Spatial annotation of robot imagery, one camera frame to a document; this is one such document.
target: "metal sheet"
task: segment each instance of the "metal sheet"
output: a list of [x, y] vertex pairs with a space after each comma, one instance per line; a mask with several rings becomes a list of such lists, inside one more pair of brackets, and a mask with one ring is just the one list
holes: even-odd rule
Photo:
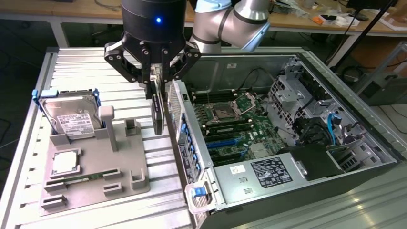
[[20, 228], [97, 228], [105, 226], [109, 228], [145, 228], [146, 223], [152, 228], [161, 228], [162, 225], [165, 228], [190, 228], [168, 130], [164, 130], [161, 136], [153, 134], [149, 101], [145, 100], [142, 88], [136, 83], [128, 83], [113, 73], [112, 67], [104, 62], [101, 56], [101, 48], [61, 50], [60, 56], [54, 55], [52, 65], [44, 62], [45, 75], [48, 69], [52, 68], [44, 79], [45, 88], [49, 86], [58, 90], [98, 88], [101, 104], [112, 105], [116, 108], [113, 123], [122, 123], [122, 119], [129, 117], [137, 118], [141, 124], [150, 191], [40, 217], [41, 177], [50, 127], [42, 115], [32, 112], [26, 119], [32, 119], [34, 125], [25, 133], [29, 144], [20, 149], [26, 155], [21, 158], [24, 161], [18, 165], [21, 166], [21, 176], [12, 171], [18, 179], [18, 185], [14, 190], [14, 198], [9, 203], [10, 210], [6, 212], [10, 217], [5, 218], [8, 223], [2, 224], [1, 228], [14, 228], [16, 226]]

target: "power supply label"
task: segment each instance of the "power supply label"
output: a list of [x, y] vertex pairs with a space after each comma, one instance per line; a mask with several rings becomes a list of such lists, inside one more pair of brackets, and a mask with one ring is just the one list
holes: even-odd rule
[[88, 113], [60, 115], [56, 118], [68, 136], [90, 134], [94, 132]]
[[279, 157], [251, 163], [260, 185], [268, 188], [292, 181]]

